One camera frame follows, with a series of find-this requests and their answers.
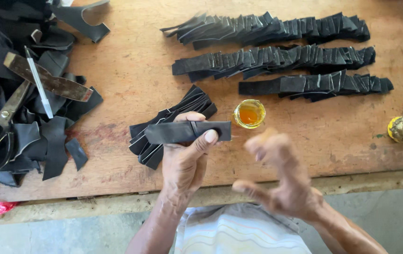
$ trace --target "glass jar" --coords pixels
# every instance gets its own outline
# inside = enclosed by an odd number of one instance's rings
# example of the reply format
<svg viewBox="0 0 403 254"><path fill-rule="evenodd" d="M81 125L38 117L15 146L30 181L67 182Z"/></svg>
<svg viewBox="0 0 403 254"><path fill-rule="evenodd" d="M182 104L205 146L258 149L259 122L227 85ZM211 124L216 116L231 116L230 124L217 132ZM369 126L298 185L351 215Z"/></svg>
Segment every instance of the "glass jar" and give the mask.
<svg viewBox="0 0 403 254"><path fill-rule="evenodd" d="M234 109L232 118L239 126L246 129L254 129L264 121L266 110L264 105L254 99L248 99L239 103Z"/></svg>

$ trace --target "hand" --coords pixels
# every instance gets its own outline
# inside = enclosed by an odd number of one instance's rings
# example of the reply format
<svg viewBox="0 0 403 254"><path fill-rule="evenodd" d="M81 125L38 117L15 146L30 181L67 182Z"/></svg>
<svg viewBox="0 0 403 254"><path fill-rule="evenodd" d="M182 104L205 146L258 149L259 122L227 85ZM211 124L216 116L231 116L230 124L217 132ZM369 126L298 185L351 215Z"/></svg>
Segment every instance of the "hand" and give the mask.
<svg viewBox="0 0 403 254"><path fill-rule="evenodd" d="M206 117L197 112L187 112L178 115L175 122L204 121ZM193 194L201 186L208 151L219 139L215 130L208 130L199 136L192 144L164 144L162 174L164 188L172 193Z"/></svg>
<svg viewBox="0 0 403 254"><path fill-rule="evenodd" d="M257 161L263 160L276 167L280 184L278 188L266 190L253 182L238 180L233 184L233 190L246 193L270 212L306 221L316 220L323 197L317 189L311 187L308 171L300 164L289 136L269 128L249 139L245 148L255 155Z"/></svg>

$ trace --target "concrete floor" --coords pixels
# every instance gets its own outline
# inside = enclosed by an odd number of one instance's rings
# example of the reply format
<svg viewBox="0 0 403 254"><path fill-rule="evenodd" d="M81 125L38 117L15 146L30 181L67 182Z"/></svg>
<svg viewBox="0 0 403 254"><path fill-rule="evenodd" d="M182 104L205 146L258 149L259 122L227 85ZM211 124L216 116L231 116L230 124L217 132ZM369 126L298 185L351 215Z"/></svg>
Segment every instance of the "concrete floor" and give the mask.
<svg viewBox="0 0 403 254"><path fill-rule="evenodd" d="M329 195L325 199L363 227L390 254L403 253L403 190ZM121 254L148 214L2 225L0 253ZM313 228L298 222L301 236L314 254L330 253Z"/></svg>

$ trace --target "metal scissors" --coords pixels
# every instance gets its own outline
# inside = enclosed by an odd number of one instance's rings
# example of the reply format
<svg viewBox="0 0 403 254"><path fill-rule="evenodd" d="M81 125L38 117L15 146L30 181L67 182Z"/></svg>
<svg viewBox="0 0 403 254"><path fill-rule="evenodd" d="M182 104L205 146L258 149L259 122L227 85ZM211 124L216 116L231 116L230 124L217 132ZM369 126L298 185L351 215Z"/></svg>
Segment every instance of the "metal scissors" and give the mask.
<svg viewBox="0 0 403 254"><path fill-rule="evenodd" d="M29 90L29 86L30 82L25 80L20 86L18 86L18 88L15 90L15 92L8 99L8 101L5 103L4 107L0 111L0 126L2 127L2 131L0 134L0 143L2 143L4 140L6 140L5 142L7 142L7 153L5 154L5 157L3 157L3 159L0 161L0 170L10 161L10 158L12 156L15 144L15 136L12 131L11 120L18 110L19 106L21 105L22 101L24 100L24 97Z"/></svg>

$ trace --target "wooden workbench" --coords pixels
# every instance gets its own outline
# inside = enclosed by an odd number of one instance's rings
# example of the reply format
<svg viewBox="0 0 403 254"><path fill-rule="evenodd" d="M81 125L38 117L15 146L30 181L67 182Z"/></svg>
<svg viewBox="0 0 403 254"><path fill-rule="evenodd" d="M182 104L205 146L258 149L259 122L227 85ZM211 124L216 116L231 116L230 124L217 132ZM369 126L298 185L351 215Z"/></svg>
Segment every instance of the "wooden workbench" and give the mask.
<svg viewBox="0 0 403 254"><path fill-rule="evenodd" d="M91 2L80 0L74 5ZM340 96L317 103L278 99L275 95L254 97L266 107L265 124L255 130L233 128L233 140L210 154L205 186L231 184L236 179L275 180L271 168L255 163L242 148L245 140L269 126L292 136L313 177L403 170L403 144L394 143L386 134L388 122L403 114L403 0L112 0L105 19L111 32L98 44L77 36L80 40L70 56L69 71L85 75L87 86L94 86L104 98L100 106L68 131L69 137L79 140L89 161L76 172L70 159L61 176L45 182L41 181L42 175L33 172L27 174L21 188L0 185L0 201L160 189L161 169L154 171L139 164L137 156L128 150L128 126L146 122L159 110L175 105L190 88L186 75L172 76L171 64L176 59L239 49L238 45L225 45L196 52L159 31L204 10L232 17L261 15L268 10L281 20L321 18L340 11L347 16L357 14L366 20L371 40L338 40L323 47L361 49L375 45L376 63L356 72L388 77L395 87L388 95ZM197 83L219 110L211 120L229 120L234 107L248 98L238 95L241 78L208 78Z"/></svg>

